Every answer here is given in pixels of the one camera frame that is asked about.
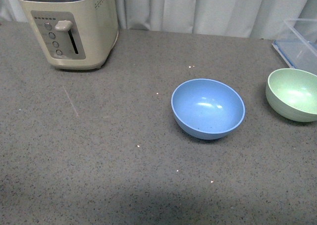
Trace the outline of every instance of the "clear plastic box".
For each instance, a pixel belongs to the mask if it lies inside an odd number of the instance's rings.
[[[273,46],[290,68],[317,75],[317,19],[284,20]]]

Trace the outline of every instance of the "toaster slot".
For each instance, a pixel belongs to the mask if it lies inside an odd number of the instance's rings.
[[[77,47],[76,47],[76,43],[75,43],[73,34],[71,33],[71,29],[68,31],[68,35],[69,35],[70,41],[71,41],[71,43],[72,43],[72,45],[73,45],[73,48],[74,48],[75,53],[78,54],[78,49],[77,49]]]

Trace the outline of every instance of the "cream toaster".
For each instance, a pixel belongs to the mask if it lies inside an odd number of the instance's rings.
[[[48,62],[100,68],[118,37],[114,0],[19,0]]]

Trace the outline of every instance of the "white curtain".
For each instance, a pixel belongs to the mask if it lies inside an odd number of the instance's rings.
[[[287,18],[317,18],[317,0],[116,0],[127,29],[275,39]],[[1,0],[0,20],[26,21],[17,0]]]

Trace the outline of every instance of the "countertop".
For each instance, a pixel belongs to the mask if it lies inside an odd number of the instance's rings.
[[[49,65],[27,23],[0,26],[0,224],[317,224],[316,122],[268,104],[269,40],[120,30],[99,70]],[[199,140],[174,89],[221,81],[236,131]]]

